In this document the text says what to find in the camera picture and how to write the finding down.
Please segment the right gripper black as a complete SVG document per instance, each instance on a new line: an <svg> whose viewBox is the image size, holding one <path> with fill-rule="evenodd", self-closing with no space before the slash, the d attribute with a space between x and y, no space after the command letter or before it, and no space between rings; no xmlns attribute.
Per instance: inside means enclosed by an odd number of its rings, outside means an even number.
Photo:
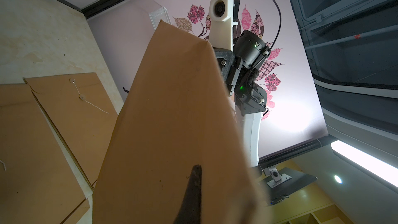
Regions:
<svg viewBox="0 0 398 224"><path fill-rule="evenodd" d="M231 96L238 84L243 67L243 60L241 57L237 57L231 50L214 48L214 52L219 64L221 76L227 88L228 96Z"/></svg>

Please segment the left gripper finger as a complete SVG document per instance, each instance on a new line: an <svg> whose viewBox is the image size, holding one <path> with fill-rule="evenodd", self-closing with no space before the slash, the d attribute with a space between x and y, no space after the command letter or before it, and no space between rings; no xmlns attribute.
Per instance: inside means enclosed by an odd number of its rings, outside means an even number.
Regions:
<svg viewBox="0 0 398 224"><path fill-rule="evenodd" d="M202 167L193 166L183 201L174 224L200 224L202 198Z"/></svg>

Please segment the brown file bag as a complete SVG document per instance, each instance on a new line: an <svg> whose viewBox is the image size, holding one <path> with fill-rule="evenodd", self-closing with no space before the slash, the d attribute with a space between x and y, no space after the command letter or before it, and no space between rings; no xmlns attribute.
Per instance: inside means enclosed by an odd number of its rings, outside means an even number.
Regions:
<svg viewBox="0 0 398 224"><path fill-rule="evenodd" d="M161 22L117 118L93 222L173 224L195 165L200 224L271 222L211 44Z"/></svg>
<svg viewBox="0 0 398 224"><path fill-rule="evenodd" d="M75 224L86 199L31 89L1 85L1 223Z"/></svg>
<svg viewBox="0 0 398 224"><path fill-rule="evenodd" d="M88 183L94 185L118 114L96 73L26 78Z"/></svg>

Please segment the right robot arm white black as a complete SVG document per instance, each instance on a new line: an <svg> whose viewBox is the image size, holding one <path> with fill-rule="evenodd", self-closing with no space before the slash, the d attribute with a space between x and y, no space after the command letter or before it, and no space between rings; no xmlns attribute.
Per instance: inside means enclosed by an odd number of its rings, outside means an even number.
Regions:
<svg viewBox="0 0 398 224"><path fill-rule="evenodd" d="M269 55L269 47L255 33L244 30L233 50L215 48L216 59L227 87L234 95L235 111L243 132L248 165L259 165L259 134L263 114L267 113L267 93L256 83L259 68Z"/></svg>

